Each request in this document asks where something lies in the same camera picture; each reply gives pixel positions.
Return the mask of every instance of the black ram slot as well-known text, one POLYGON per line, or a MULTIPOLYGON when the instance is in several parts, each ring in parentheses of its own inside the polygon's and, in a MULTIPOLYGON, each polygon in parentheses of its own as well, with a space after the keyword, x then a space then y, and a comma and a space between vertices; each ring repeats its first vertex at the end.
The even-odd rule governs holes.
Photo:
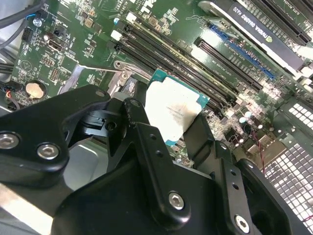
POLYGON ((290 2, 313 23, 313 4, 306 0, 290 0, 290 2))
POLYGON ((172 60, 171 63, 173 65, 178 65, 180 68, 184 68, 185 70, 188 70, 188 73, 191 73, 193 77, 200 80, 205 86, 209 87, 213 91, 217 91, 222 95, 222 97, 225 97, 225 100, 227 102, 231 102, 232 97, 229 96, 226 92, 224 92, 222 89, 220 89, 215 84, 211 83, 209 80, 207 80, 204 76, 199 74, 194 68, 184 63, 182 60, 179 60, 176 58, 173 54, 169 53, 167 50, 165 50, 163 47, 161 47, 158 43, 154 42, 152 39, 144 35, 143 33, 139 32, 138 30, 132 30, 131 34, 134 35, 134 37, 142 39, 145 43, 150 45, 153 49, 157 49, 157 51, 154 51, 156 55, 160 55, 161 57, 164 57, 168 60, 172 60))
POLYGON ((313 2, 311 0, 302 0, 304 4, 306 4, 306 6, 313 11, 313 2))
MULTIPOLYGON (((147 24, 145 21, 143 21, 140 17, 137 18, 137 21, 139 23, 141 23, 142 25, 144 25, 146 28, 148 28, 151 32, 153 32, 157 37, 159 37, 161 40, 163 40, 164 42, 166 42, 168 45, 170 45, 172 48, 174 48, 175 50, 178 50, 183 56, 185 56, 187 59, 189 59, 190 61, 192 61, 193 63, 195 63, 198 67, 200 67, 203 71, 205 71, 206 73, 210 74, 214 79, 216 79, 217 81, 219 81, 220 83, 222 83, 224 86, 226 86, 229 90, 231 90, 232 92, 234 92, 235 94, 238 94, 239 92, 236 90, 236 88, 234 88, 231 84, 229 84, 226 80, 220 78, 220 76, 218 76, 217 74, 215 74, 212 70, 210 70, 208 67, 204 66, 203 63, 201 63, 200 61, 198 61, 197 59, 191 57, 184 48, 179 47, 177 44, 175 44, 173 41, 171 41, 169 38, 165 37, 164 35, 161 35, 159 32, 156 31, 156 29, 154 29, 151 25, 147 24)), ((139 30, 136 30, 135 33, 141 33, 142 35, 144 35, 145 37, 147 37, 145 34, 143 34, 142 32, 140 32, 139 30)), ((164 47, 163 45, 159 45, 159 47, 162 47, 166 52, 168 50, 167 47, 164 47)))
MULTIPOLYGON (((141 56, 138 53, 137 47, 135 49, 131 49, 130 47, 127 47, 127 45, 118 44, 117 47, 113 46, 113 48, 115 48, 118 51, 122 51, 126 55, 134 58, 135 60, 137 60, 139 62, 139 64, 143 64, 144 66, 146 66, 149 69, 156 70, 158 68, 161 68, 168 73, 170 73, 172 71, 172 69, 169 68, 167 65, 161 65, 159 63, 159 61, 155 60, 154 57, 152 57, 150 54, 146 54, 145 57, 141 56)), ((197 84, 193 80, 186 79, 183 76, 183 74, 174 73, 173 75, 175 75, 176 77, 179 77, 183 82, 185 82, 189 86, 195 88, 196 90, 202 92, 204 95, 209 97, 210 98, 209 103, 212 103, 212 105, 215 106, 215 108, 216 108, 215 112, 220 112, 221 108, 225 105, 225 103, 223 103, 220 100, 217 100, 216 97, 214 97, 212 94, 209 94, 206 90, 204 90, 204 88, 202 88, 200 86, 200 84, 197 84)))
POLYGON ((287 18, 272 0, 252 0, 278 27, 280 27, 295 43, 305 46, 311 38, 299 26, 287 18))
POLYGON ((176 73, 178 76, 183 76, 183 77, 189 77, 190 79, 195 80, 195 78, 199 81, 201 81, 201 83, 198 82, 199 85, 201 85, 202 87, 204 87, 206 90, 211 90, 211 92, 214 94, 218 94, 220 96, 220 98, 224 99, 225 102, 231 102, 231 98, 228 96, 227 93, 225 93, 223 90, 221 90, 219 87, 206 82, 206 79, 204 77, 200 77, 200 74, 198 73, 193 73, 193 75, 191 76, 190 71, 184 71, 183 66, 180 64, 177 64, 171 60, 169 60, 165 55, 161 55, 161 53, 155 53, 151 50, 149 50, 148 48, 146 48, 144 45, 141 45, 138 43, 137 40, 134 40, 133 38, 128 38, 127 43, 129 43, 132 47, 136 48, 137 51, 141 51, 141 53, 143 55, 154 55, 154 59, 157 59, 157 57, 159 58, 158 60, 158 65, 166 68, 167 70, 176 73))
POLYGON ((217 61, 223 64, 224 67, 228 68, 229 71, 232 71, 233 74, 237 75, 238 79, 246 83, 256 92, 259 92, 261 89, 263 89, 263 86, 260 83, 258 83, 244 71, 239 69, 235 64, 233 64, 230 60, 228 60, 225 56, 219 53, 215 48, 213 48, 203 39, 198 38, 195 41, 195 45, 205 51, 208 55, 214 57, 217 61))

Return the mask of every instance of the pcie slot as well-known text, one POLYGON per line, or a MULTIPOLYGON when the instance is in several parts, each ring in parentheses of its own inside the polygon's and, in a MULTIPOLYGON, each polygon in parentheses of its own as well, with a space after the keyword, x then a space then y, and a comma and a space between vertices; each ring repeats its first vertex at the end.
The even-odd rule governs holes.
POLYGON ((305 46, 311 38, 299 26, 287 18, 271 0, 252 0, 278 27, 280 27, 295 43, 305 46))
POLYGON ((209 95, 209 97, 216 101, 216 103, 220 103, 222 101, 223 105, 225 105, 228 102, 227 97, 225 97, 226 94, 223 91, 217 91, 211 85, 203 84, 197 81, 195 77, 189 74, 187 71, 184 71, 182 68, 177 68, 171 61, 164 61, 164 58, 160 57, 156 53, 153 53, 152 51, 149 51, 145 46, 140 45, 134 39, 128 38, 127 41, 123 42, 123 44, 125 46, 131 46, 132 48, 134 48, 137 54, 149 57, 149 60, 153 61, 153 64, 157 65, 157 67, 167 70, 167 72, 172 73, 177 78, 181 78, 184 82, 190 80, 190 82, 193 81, 194 85, 196 84, 197 87, 202 87, 202 91, 209 90, 212 93, 211 95, 209 95))
MULTIPOLYGON (((162 45, 160 45, 159 43, 155 42, 152 38, 148 37, 147 35, 143 34, 142 32, 140 32, 139 30, 131 27, 131 26, 127 26, 127 31, 131 32, 135 37, 139 37, 140 39, 146 41, 147 43, 149 43, 150 45, 152 45, 154 48, 158 49, 159 51, 161 51, 164 56, 170 58, 171 60, 175 61, 177 64, 180 64, 182 67, 186 68, 189 71, 193 71, 193 74, 199 74, 192 66, 186 64, 185 62, 183 62, 182 60, 178 59, 176 56, 174 56, 173 54, 169 53, 167 48, 163 47, 162 45)), ((209 72, 215 79, 217 79, 220 82, 223 82, 225 86, 227 86, 230 90, 232 90, 234 93, 238 94, 238 91, 232 86, 230 85, 227 81, 223 80, 222 78, 220 78, 216 73, 214 73, 212 70, 210 70, 209 68, 205 67, 202 63, 201 63, 201 67, 202 70, 206 70, 206 72, 209 72)), ((209 83, 210 81, 208 81, 205 77, 201 76, 200 80, 202 82, 204 82, 205 84, 209 83)))
POLYGON ((313 4, 307 0, 290 0, 290 2, 313 23, 313 4))
POLYGON ((193 81, 191 79, 186 79, 184 76, 179 76, 179 75, 177 75, 175 73, 172 73, 171 69, 169 69, 168 66, 161 66, 161 65, 159 65, 159 62, 157 60, 155 60, 154 57, 152 57, 152 56, 150 56, 148 54, 146 56, 142 56, 142 55, 140 55, 138 53, 137 48, 134 49, 134 48, 132 48, 130 46, 127 46, 127 45, 124 45, 124 44, 121 44, 121 43, 117 43, 116 44, 116 43, 110 42, 110 44, 111 44, 110 47, 116 49, 117 51, 123 52, 128 57, 130 57, 133 60, 137 61, 141 65, 141 67, 145 67, 148 70, 153 70, 153 71, 155 71, 158 68, 159 69, 163 69, 167 73, 170 73, 171 75, 179 77, 180 80, 185 82, 187 85, 195 88, 199 92, 201 92, 204 95, 208 96, 210 98, 210 101, 209 101, 207 106, 211 110, 213 110, 216 114, 220 113, 221 109, 225 105, 225 103, 223 103, 220 100, 217 100, 216 97, 214 97, 212 94, 208 93, 203 87, 201 87, 200 84, 197 84, 195 81, 193 81))
POLYGON ((246 60, 248 60, 252 65, 257 67, 259 70, 261 70, 266 76, 268 76, 270 79, 274 79, 275 76, 265 69, 263 66, 261 66, 257 61, 253 60, 244 50, 242 50, 237 44, 231 42, 228 35, 220 31, 215 25, 211 24, 209 25, 209 28, 215 32, 225 43, 227 43, 231 48, 233 48, 236 52, 238 52, 241 56, 243 56, 246 60))
POLYGON ((230 60, 228 60, 225 56, 219 53, 215 48, 213 48, 203 39, 198 38, 195 41, 195 45, 205 51, 210 56, 214 57, 217 61, 223 64, 224 67, 228 68, 229 71, 232 71, 232 73, 236 74, 238 79, 250 86, 256 92, 259 92, 261 89, 263 89, 263 86, 260 83, 258 83, 244 71, 239 69, 235 64, 233 64, 230 60))
POLYGON ((148 37, 146 37, 145 35, 143 35, 141 32, 137 32, 136 30, 133 30, 131 32, 131 34, 134 34, 135 38, 139 37, 140 39, 144 40, 146 43, 148 43, 149 45, 152 46, 152 48, 158 49, 158 51, 154 51, 154 53, 156 53, 156 55, 160 55, 163 58, 166 58, 168 60, 171 61, 171 63, 175 66, 179 65, 180 69, 184 69, 185 71, 187 71, 187 73, 192 74, 192 76, 198 80, 200 80, 205 86, 209 87, 211 90, 214 90, 216 92, 218 92, 219 94, 222 95, 222 97, 225 98, 225 100, 227 102, 231 101, 231 97, 224 92, 222 89, 220 89, 218 86, 216 86, 215 84, 211 83, 210 81, 208 81, 204 76, 202 76, 201 74, 199 74, 194 68, 192 68, 191 66, 187 65, 186 63, 184 63, 183 61, 179 60, 178 58, 176 58, 174 55, 168 53, 167 50, 165 50, 164 48, 160 47, 159 44, 157 44, 156 42, 154 42, 153 40, 150 40, 148 37))

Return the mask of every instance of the silver screw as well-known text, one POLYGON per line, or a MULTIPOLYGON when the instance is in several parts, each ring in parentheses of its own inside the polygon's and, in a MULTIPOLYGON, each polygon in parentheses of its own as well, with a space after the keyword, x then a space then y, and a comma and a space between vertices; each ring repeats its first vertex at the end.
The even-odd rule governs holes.
POLYGON ((105 94, 102 91, 96 91, 96 95, 104 97, 105 94))
POLYGON ((235 221, 240 230, 243 231, 245 234, 248 234, 250 232, 250 227, 248 223, 240 215, 235 216, 235 221))
POLYGON ((11 149, 18 146, 20 140, 13 134, 0 134, 0 149, 11 149))
POLYGON ((36 27, 41 27, 43 25, 43 22, 38 19, 38 18, 35 18, 33 19, 33 24, 36 26, 36 27))
POLYGON ((170 201, 170 204, 176 209, 176 210, 182 210, 184 208, 184 200, 182 197, 175 192, 171 192, 168 196, 168 199, 170 201))
POLYGON ((59 155, 59 149, 52 144, 42 144, 38 147, 37 154, 43 159, 52 160, 59 155))

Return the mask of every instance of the green circuit board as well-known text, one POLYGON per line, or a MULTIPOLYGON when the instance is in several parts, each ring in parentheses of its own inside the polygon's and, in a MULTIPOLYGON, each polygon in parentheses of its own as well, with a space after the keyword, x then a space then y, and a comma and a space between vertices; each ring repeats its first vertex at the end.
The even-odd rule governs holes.
MULTIPOLYGON (((297 91, 299 84, 292 81, 291 75, 275 63, 268 62, 268 58, 247 43, 236 29, 221 25, 222 19, 202 11, 198 3, 197 0, 48 0, 43 7, 47 16, 40 27, 35 26, 29 18, 28 28, 32 32, 32 37, 22 42, 12 75, 12 80, 24 85, 29 81, 38 80, 45 85, 46 95, 42 99, 32 99, 22 90, 16 92, 14 96, 20 104, 27 106, 87 84, 108 90, 114 72, 79 66, 114 70, 114 62, 123 61, 140 67, 140 64, 124 53, 117 53, 107 47, 108 41, 112 40, 112 31, 118 30, 116 22, 127 22, 128 13, 132 12, 150 24, 160 35, 184 48, 190 56, 201 61, 221 79, 235 87, 239 91, 236 94, 237 98, 250 106, 254 115, 263 123, 269 122, 274 110, 297 91), (155 19, 156 23, 152 23, 151 18, 155 19), (219 24, 232 40, 274 74, 275 78, 269 79, 214 34, 208 28, 209 22, 219 24), (55 30, 62 32, 57 37, 59 44, 62 45, 59 51, 51 48, 47 40, 55 30), (238 68, 258 81, 264 89, 258 93, 253 91, 228 68, 197 48, 195 41, 198 38, 204 39, 238 68)), ((312 25, 308 26, 306 19, 298 18, 297 22, 303 27, 307 26, 307 31, 312 30, 312 25)), ((227 128, 239 126, 236 116, 221 124, 221 120, 215 115, 210 112, 206 114, 210 116, 209 124, 219 140, 224 137, 227 128)), ((184 149, 172 152, 172 155, 181 152, 182 155, 186 155, 184 149)))

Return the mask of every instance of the blue connector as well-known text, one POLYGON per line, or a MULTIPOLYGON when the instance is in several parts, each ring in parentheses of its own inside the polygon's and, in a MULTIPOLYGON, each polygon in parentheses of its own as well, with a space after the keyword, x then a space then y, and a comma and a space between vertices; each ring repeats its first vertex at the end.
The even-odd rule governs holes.
POLYGON ((231 48, 236 50, 240 55, 242 55, 246 60, 248 60, 251 64, 255 67, 260 69, 266 76, 270 78, 270 80, 275 79, 275 75, 273 75, 270 71, 265 69, 263 66, 260 65, 257 61, 255 61, 251 56, 249 56, 244 50, 242 50, 237 44, 232 43, 229 39, 229 36, 224 32, 220 31, 215 25, 211 24, 209 28, 215 32, 224 42, 226 42, 231 48))

